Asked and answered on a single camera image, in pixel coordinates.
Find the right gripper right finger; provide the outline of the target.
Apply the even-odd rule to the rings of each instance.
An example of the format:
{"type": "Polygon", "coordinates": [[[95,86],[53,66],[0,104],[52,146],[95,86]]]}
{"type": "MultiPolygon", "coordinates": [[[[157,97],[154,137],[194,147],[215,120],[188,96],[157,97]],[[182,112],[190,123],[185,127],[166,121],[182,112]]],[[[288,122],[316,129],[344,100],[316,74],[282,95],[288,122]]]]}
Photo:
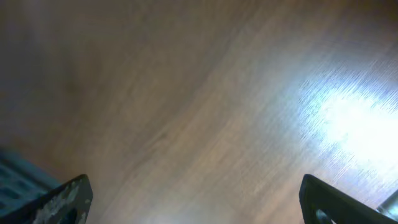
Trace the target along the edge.
{"type": "Polygon", "coordinates": [[[299,202],[305,224],[397,224],[397,193],[374,210],[315,176],[305,174],[299,202]]]}

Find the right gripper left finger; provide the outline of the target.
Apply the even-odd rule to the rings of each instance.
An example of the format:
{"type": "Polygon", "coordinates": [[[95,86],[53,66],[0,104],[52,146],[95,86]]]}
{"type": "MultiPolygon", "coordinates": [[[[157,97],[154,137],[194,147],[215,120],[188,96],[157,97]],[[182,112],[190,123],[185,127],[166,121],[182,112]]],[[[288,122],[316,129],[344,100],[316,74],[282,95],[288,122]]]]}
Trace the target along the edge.
{"type": "Polygon", "coordinates": [[[93,200],[89,178],[81,174],[48,193],[1,215],[3,224],[85,224],[93,200]]]}

